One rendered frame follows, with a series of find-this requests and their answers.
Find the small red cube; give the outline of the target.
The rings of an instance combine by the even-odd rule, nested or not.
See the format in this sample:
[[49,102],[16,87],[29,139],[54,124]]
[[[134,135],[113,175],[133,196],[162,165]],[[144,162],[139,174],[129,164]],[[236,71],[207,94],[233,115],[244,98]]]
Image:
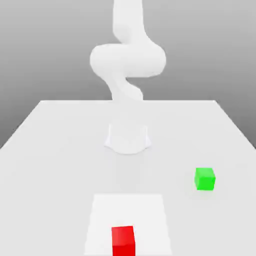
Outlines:
[[112,256],[136,256],[136,242],[133,226],[111,228]]

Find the small green cube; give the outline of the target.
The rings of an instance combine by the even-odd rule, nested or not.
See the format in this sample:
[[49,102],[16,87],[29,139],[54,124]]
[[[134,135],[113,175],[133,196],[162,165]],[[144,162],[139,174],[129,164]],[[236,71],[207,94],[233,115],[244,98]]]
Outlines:
[[214,170],[209,167],[197,167],[194,183],[197,190],[213,191],[216,181]]

